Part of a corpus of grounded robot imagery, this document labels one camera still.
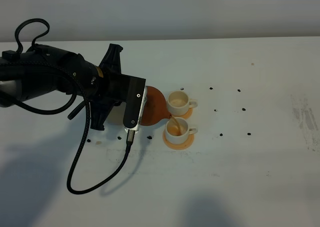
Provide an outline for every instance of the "spilled liquid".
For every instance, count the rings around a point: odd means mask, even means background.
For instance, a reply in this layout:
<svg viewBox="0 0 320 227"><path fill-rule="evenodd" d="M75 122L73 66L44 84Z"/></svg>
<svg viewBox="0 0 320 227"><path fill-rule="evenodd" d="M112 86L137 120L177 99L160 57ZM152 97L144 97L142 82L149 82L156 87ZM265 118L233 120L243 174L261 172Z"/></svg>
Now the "spilled liquid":
<svg viewBox="0 0 320 227"><path fill-rule="evenodd" d="M172 115L170 115L170 119L172 119L174 121L176 126L169 127L168 132L173 136L181 136L182 135L181 126L180 126L178 120L175 117L173 117Z"/></svg>

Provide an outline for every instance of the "white table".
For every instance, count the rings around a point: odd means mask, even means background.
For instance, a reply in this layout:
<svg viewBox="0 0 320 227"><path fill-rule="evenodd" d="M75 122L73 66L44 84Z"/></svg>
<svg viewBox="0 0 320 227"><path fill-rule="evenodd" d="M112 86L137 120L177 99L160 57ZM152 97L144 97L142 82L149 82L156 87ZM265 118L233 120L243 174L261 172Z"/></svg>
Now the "white table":
<svg viewBox="0 0 320 227"><path fill-rule="evenodd" d="M143 127L110 183L73 195L66 179L84 111L69 121L72 108L53 116L0 109L1 227L320 226L319 37L113 43L123 46L124 74L146 78L165 96L184 88L198 99L188 120L199 127L193 145L169 149L162 139L165 121ZM81 53L96 65L109 46L44 44ZM16 48L0 44L1 52ZM53 92L28 104L54 109L68 99ZM118 167L126 138L123 109L113 109L105 131L90 130L75 189L91 187Z"/></svg>

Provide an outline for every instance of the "gray wall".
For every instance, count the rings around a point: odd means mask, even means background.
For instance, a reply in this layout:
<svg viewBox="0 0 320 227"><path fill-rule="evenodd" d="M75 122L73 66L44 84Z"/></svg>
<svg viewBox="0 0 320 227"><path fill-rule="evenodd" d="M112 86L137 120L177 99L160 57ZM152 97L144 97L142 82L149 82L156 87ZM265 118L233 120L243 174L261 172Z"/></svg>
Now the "gray wall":
<svg viewBox="0 0 320 227"><path fill-rule="evenodd" d="M44 18L43 40L155 40L320 34L320 0L0 0L0 41ZM26 28L31 40L44 28Z"/></svg>

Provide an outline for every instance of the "orange saucer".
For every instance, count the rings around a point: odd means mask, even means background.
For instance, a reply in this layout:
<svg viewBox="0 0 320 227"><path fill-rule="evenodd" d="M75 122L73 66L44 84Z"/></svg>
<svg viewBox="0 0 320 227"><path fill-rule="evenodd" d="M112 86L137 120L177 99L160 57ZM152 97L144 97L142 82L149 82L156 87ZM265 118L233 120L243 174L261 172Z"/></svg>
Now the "orange saucer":
<svg viewBox="0 0 320 227"><path fill-rule="evenodd" d="M192 112L193 112L192 108L189 108L189 110L184 115L180 115L180 116L174 115L173 117L181 117L186 120L192 115Z"/></svg>
<svg viewBox="0 0 320 227"><path fill-rule="evenodd" d="M168 146L170 149L173 149L173 150L176 150L176 151L182 151L182 150L185 150L185 149L189 148L193 144L193 142L195 140L195 135L194 134L190 134L188 136L188 139L184 143L181 143L181 144L170 143L166 138L165 131L163 131L162 138L163 138L163 141L164 141L165 145Z"/></svg>

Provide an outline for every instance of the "white cup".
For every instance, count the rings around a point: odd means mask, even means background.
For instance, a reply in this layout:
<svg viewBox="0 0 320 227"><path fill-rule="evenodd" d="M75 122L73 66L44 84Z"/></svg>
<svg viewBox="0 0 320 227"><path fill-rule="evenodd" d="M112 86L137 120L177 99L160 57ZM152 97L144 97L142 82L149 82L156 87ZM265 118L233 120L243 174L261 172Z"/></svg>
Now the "white cup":
<svg viewBox="0 0 320 227"><path fill-rule="evenodd" d="M183 91L173 91L166 100L168 111L174 116L183 116L188 112L189 108L198 106L196 99L190 99Z"/></svg>
<svg viewBox="0 0 320 227"><path fill-rule="evenodd" d="M178 127L176 122L171 118L165 124L164 134L167 141L174 145L180 145L187 141L189 135L193 135L198 132L198 127L195 125L189 125L184 118L175 118L180 125L181 135L178 134Z"/></svg>

